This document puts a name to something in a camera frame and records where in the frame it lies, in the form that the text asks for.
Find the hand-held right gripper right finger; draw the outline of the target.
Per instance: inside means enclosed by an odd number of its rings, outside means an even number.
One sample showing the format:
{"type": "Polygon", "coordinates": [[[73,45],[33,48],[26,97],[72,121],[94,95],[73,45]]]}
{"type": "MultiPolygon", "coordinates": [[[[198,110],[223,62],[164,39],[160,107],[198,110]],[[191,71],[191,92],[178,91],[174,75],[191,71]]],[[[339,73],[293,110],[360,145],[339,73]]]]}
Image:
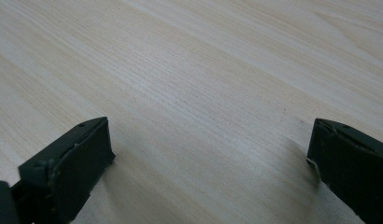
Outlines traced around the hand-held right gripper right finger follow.
{"type": "Polygon", "coordinates": [[[346,124],[314,122],[307,163],[366,224],[383,224],[383,143],[346,124]]]}

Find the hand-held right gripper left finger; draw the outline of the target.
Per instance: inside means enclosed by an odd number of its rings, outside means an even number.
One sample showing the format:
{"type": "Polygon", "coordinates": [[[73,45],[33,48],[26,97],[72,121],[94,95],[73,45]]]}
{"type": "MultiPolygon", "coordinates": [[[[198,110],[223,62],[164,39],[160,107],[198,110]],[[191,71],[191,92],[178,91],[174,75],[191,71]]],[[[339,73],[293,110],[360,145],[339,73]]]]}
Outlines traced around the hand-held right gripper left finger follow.
{"type": "Polygon", "coordinates": [[[84,121],[19,166],[11,188],[21,224],[69,224],[114,161],[108,119],[84,121]]]}

